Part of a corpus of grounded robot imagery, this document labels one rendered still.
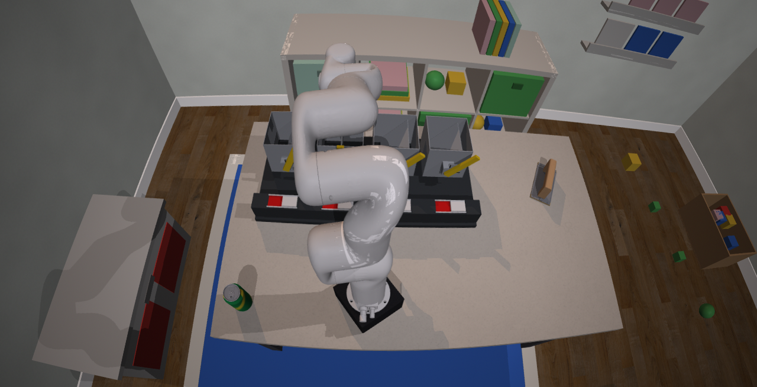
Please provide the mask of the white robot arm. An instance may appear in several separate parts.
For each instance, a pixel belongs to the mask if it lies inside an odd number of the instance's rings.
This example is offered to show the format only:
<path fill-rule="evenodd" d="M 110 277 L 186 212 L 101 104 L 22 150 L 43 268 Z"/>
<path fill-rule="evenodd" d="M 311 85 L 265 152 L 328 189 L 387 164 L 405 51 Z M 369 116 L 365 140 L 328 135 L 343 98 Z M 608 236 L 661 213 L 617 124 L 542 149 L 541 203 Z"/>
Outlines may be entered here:
<path fill-rule="evenodd" d="M 405 211 L 409 169 L 402 153 L 389 146 L 315 151 L 316 140 L 364 133 L 377 120 L 381 72 L 372 63 L 355 62 L 349 44 L 336 43 L 325 51 L 320 90 L 295 99 L 292 145 L 296 191 L 303 203 L 358 201 L 343 221 L 314 226 L 306 246 L 320 282 L 349 282 L 348 302 L 364 323 L 367 314 L 375 318 L 389 303 L 390 233 Z"/>

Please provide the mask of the sanding float with wooden handle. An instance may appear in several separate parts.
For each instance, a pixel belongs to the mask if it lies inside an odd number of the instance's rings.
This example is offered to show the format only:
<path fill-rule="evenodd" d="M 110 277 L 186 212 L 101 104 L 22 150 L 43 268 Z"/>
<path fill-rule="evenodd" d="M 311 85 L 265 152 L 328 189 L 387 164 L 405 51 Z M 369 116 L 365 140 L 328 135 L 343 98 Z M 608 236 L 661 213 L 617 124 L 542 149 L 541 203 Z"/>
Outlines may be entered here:
<path fill-rule="evenodd" d="M 554 189 L 557 172 L 556 165 L 557 161 L 554 159 L 549 159 L 546 165 L 538 162 L 535 178 L 533 179 L 532 193 L 530 194 L 533 200 L 551 206 L 552 189 Z"/>

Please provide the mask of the green drink can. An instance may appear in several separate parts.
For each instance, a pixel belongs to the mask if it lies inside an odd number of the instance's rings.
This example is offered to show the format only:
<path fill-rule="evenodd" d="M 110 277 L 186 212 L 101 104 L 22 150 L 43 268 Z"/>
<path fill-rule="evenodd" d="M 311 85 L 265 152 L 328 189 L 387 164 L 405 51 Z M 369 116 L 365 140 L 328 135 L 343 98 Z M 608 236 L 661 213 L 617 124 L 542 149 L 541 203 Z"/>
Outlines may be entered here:
<path fill-rule="evenodd" d="M 236 283 L 224 287 L 224 300 L 237 311 L 248 311 L 253 303 L 251 295 Z"/>

